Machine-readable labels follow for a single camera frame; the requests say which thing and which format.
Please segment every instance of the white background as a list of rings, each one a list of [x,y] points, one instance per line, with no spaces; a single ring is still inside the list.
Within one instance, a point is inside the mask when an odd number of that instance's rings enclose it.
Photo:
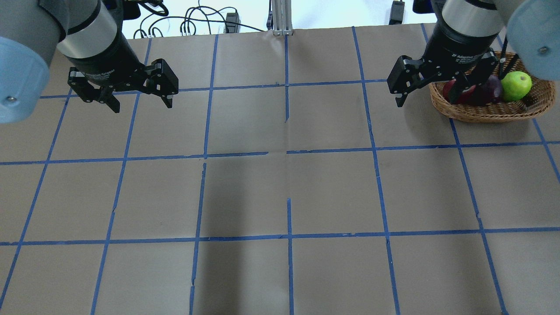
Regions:
[[[392,0],[292,0],[292,24],[294,29],[326,29],[332,27],[387,25]],[[405,1],[405,24],[433,23],[436,22],[435,15],[419,15],[412,12],[413,0]],[[164,0],[170,12],[170,16],[184,16],[189,7],[196,7],[197,0]],[[242,24],[247,24],[262,30],[266,30],[268,17],[268,0],[201,0],[200,5],[215,8],[223,7],[237,8]],[[225,16],[232,9],[222,11]],[[141,7],[142,16],[136,20],[124,21],[123,33],[126,38],[132,38],[142,19],[150,13]],[[158,18],[151,16],[144,22],[142,29],[147,32],[148,27]],[[199,11],[192,18],[206,19]],[[221,20],[219,15],[211,16],[213,20]],[[165,37],[181,36],[179,18],[160,21],[156,26],[163,32]],[[197,35],[208,34],[206,22],[195,22],[197,24]],[[223,23],[211,23],[213,34],[223,33]],[[241,27],[240,31],[252,32],[254,30]]]

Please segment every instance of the metal frame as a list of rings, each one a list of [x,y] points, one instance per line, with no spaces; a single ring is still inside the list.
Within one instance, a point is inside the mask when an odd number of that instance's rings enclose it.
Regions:
[[[292,1],[272,0],[272,17],[274,35],[292,35]]]

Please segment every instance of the apple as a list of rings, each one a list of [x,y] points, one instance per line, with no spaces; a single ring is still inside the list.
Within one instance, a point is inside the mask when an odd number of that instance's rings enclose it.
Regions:
[[[529,93],[533,82],[527,73],[513,71],[502,79],[502,86],[504,101],[518,101]]]
[[[491,75],[484,84],[477,86],[469,104],[482,106],[488,103],[498,103],[502,101],[502,94],[502,82],[498,76]]]
[[[455,82],[457,81],[457,79],[453,79],[447,83],[445,83],[444,85],[444,89],[442,91],[442,94],[444,96],[444,98],[450,103],[451,101],[449,100],[449,91],[451,91],[451,88],[453,87],[453,85],[455,85]],[[474,90],[475,90],[476,86],[473,85],[471,86],[467,91],[464,91],[461,96],[457,99],[456,102],[452,103],[452,104],[464,104],[466,103],[470,97],[473,95]]]

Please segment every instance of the grid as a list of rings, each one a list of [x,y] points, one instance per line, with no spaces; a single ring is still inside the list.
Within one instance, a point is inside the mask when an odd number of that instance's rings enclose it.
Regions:
[[[424,24],[422,24],[422,31],[424,38],[427,40],[426,29]],[[64,114],[68,107],[68,102],[70,98],[77,97],[77,95],[72,94],[72,90],[69,91],[67,95],[51,95],[51,96],[42,96],[43,99],[51,99],[51,98],[65,98],[66,102],[64,103],[64,108],[60,115],[60,119],[58,121],[58,126],[54,134],[54,138],[52,140],[52,144],[50,145],[50,150],[46,160],[37,160],[37,161],[8,161],[8,162],[0,162],[1,165],[27,165],[27,164],[40,164],[44,165],[43,171],[41,173],[39,183],[37,185],[34,198],[31,204],[31,208],[29,210],[29,214],[25,221],[24,228],[21,233],[21,237],[18,242],[3,242],[0,243],[0,246],[11,246],[16,247],[16,252],[13,257],[12,265],[10,267],[10,271],[8,273],[8,277],[6,279],[5,285],[3,287],[2,295],[0,297],[0,309],[2,308],[2,304],[4,302],[4,298],[6,297],[6,293],[9,290],[11,277],[16,267],[18,255],[22,246],[27,245],[71,245],[71,244],[103,244],[104,249],[102,253],[101,264],[99,267],[99,274],[97,276],[97,282],[95,287],[94,298],[92,301],[91,306],[91,314],[95,314],[96,310],[96,303],[97,297],[99,294],[99,289],[101,285],[101,280],[104,271],[105,265],[105,258],[107,256],[108,247],[111,244],[133,244],[133,243],[194,243],[194,255],[193,255],[193,269],[192,269],[192,285],[190,287],[190,310],[189,314],[193,314],[194,308],[194,296],[196,294],[196,285],[195,280],[197,277],[197,265],[198,265],[198,251],[199,251],[199,244],[200,242],[234,242],[234,241],[245,241],[245,240],[266,240],[266,239],[287,239],[288,240],[288,275],[289,275],[289,301],[290,301],[290,314],[295,314],[295,307],[294,307],[294,279],[293,279],[293,270],[297,268],[297,266],[293,265],[293,250],[292,250],[292,241],[294,239],[306,239],[306,238],[360,238],[360,237],[384,237],[386,239],[386,251],[388,255],[388,268],[390,273],[390,280],[391,286],[393,291],[393,299],[395,305],[396,314],[400,314],[400,306],[399,306],[399,297],[397,292],[398,283],[395,278],[395,270],[393,266],[393,254],[391,250],[391,237],[393,236],[418,236],[418,235],[458,235],[458,234],[479,234],[482,238],[484,244],[484,250],[486,252],[489,268],[492,274],[492,279],[494,282],[496,294],[498,301],[500,303],[501,311],[503,314],[507,314],[506,305],[504,303],[500,284],[498,283],[498,278],[496,276],[496,271],[494,269],[493,260],[491,250],[488,245],[487,241],[487,234],[493,233],[525,233],[525,232],[547,232],[547,231],[560,231],[560,226],[556,227],[532,227],[532,228],[501,228],[501,229],[485,229],[482,219],[479,216],[477,199],[474,193],[473,185],[470,180],[469,170],[467,163],[465,162],[465,157],[463,154],[463,148],[471,148],[471,147],[500,147],[500,146],[543,146],[547,152],[548,158],[550,160],[550,164],[552,169],[555,173],[556,178],[560,183],[560,173],[556,166],[556,162],[554,161],[553,155],[550,150],[550,146],[559,145],[560,141],[547,141],[540,129],[538,122],[533,119],[534,127],[536,128],[538,135],[541,139],[540,142],[508,142],[508,143],[476,143],[476,144],[461,144],[459,141],[459,137],[457,134],[457,130],[455,127],[455,123],[452,119],[449,120],[450,128],[453,132],[455,144],[445,144],[445,145],[422,145],[422,146],[382,146],[378,147],[375,143],[374,132],[372,129],[372,121],[370,117],[370,110],[369,110],[369,102],[368,102],[368,93],[366,90],[366,84],[372,82],[385,82],[384,79],[378,80],[366,80],[362,65],[362,57],[360,54],[360,45],[358,42],[358,38],[356,35],[356,29],[352,28],[353,34],[353,41],[356,47],[356,54],[358,58],[358,64],[360,68],[360,80],[353,80],[353,81],[336,81],[336,82],[306,82],[306,83],[289,83],[289,71],[288,71],[288,42],[289,37],[285,37],[284,39],[284,61],[285,61],[285,84],[275,84],[275,85],[250,85],[250,86],[229,86],[229,87],[214,87],[214,73],[216,69],[216,54],[218,48],[218,40],[219,36],[216,35],[214,37],[214,47],[213,47],[213,59],[212,59],[212,73],[211,73],[211,80],[209,87],[204,88],[188,88],[188,89],[180,89],[181,92],[190,92],[190,91],[208,91],[208,107],[207,107],[207,119],[206,119],[206,128],[204,134],[204,152],[198,155],[169,155],[169,156],[142,156],[142,157],[129,157],[128,151],[130,146],[130,139],[133,133],[134,128],[134,121],[136,117],[136,111],[138,108],[138,101],[140,98],[140,93],[136,92],[118,92],[116,94],[133,94],[136,95],[136,100],[134,103],[134,109],[132,112],[132,119],[130,121],[130,127],[128,131],[128,138],[126,147],[124,150],[123,157],[112,157],[112,158],[99,158],[99,159],[65,159],[65,160],[52,160],[51,155],[54,149],[54,145],[57,141],[58,133],[61,127],[61,124],[64,119]],[[147,53],[144,58],[144,63],[147,64],[148,57],[150,54],[150,48],[152,44],[152,39],[148,42]],[[316,150],[288,150],[286,154],[288,155],[296,155],[296,154],[321,154],[321,153],[330,153],[330,152],[372,152],[372,157],[374,161],[375,167],[375,175],[377,181],[377,188],[381,206],[381,216],[383,221],[383,232],[370,232],[370,233],[312,233],[312,234],[294,234],[292,232],[292,210],[291,210],[291,199],[287,199],[286,203],[286,213],[287,213],[287,234],[270,234],[270,235],[253,235],[253,236],[240,236],[240,237],[201,237],[200,236],[200,227],[201,221],[203,216],[203,200],[204,200],[204,186],[206,180],[206,171],[207,171],[207,163],[203,163],[202,167],[202,174],[200,179],[200,193],[199,193],[199,206],[198,206],[198,218],[197,218],[197,225],[196,225],[196,235],[195,237],[187,237],[187,238],[155,238],[155,239],[112,239],[111,238],[111,230],[113,228],[113,221],[115,217],[114,210],[117,208],[120,190],[123,182],[124,172],[127,165],[127,161],[140,161],[140,160],[161,160],[161,159],[214,159],[214,158],[227,158],[233,156],[262,156],[267,155],[269,152],[242,152],[242,153],[231,153],[231,154],[209,154],[208,153],[208,135],[209,130],[211,128],[211,107],[212,107],[212,97],[213,92],[215,90],[229,90],[229,89],[267,89],[273,88],[278,86],[284,86],[285,89],[285,119],[286,121],[290,118],[290,99],[289,99],[289,92],[290,87],[292,86],[314,86],[314,85],[345,85],[345,84],[361,84],[362,92],[363,92],[363,100],[365,103],[365,111],[366,111],[366,118],[367,118],[367,125],[368,125],[368,132],[371,141],[371,147],[357,147],[351,149],[316,149]],[[383,194],[383,185],[382,179],[380,175],[380,167],[377,157],[378,151],[395,151],[395,150],[429,150],[429,149],[457,149],[459,158],[461,161],[461,165],[463,167],[463,172],[465,176],[466,183],[468,185],[470,198],[473,203],[475,216],[477,217],[478,221],[478,229],[464,229],[464,230],[425,230],[425,231],[390,231],[387,221],[387,214],[385,211],[385,202],[384,202],[384,194]],[[117,189],[115,192],[114,198],[114,205],[113,205],[113,212],[110,214],[109,226],[107,228],[106,238],[105,239],[97,239],[97,240],[65,240],[65,241],[24,241],[27,227],[33,215],[33,210],[35,207],[35,203],[37,201],[39,192],[41,190],[41,185],[45,178],[45,173],[47,167],[50,164],[64,164],[64,163],[99,163],[99,162],[122,162],[122,167],[120,171],[120,177],[118,180]]]

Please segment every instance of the wicker basket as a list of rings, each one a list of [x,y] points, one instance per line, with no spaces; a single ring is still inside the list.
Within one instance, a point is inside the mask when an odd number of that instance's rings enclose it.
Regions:
[[[500,58],[500,55],[500,52],[496,52],[498,58]],[[506,53],[507,60],[504,68],[509,64],[513,56],[513,53]],[[494,70],[495,75],[497,75],[497,71],[498,67]],[[520,59],[515,62],[511,71],[528,73]],[[464,122],[501,123],[530,119],[540,116],[549,110],[554,105],[556,98],[554,82],[540,80],[532,75],[531,80],[533,81],[533,87],[522,100],[482,106],[450,104],[441,93],[445,83],[431,83],[432,104],[443,115]]]

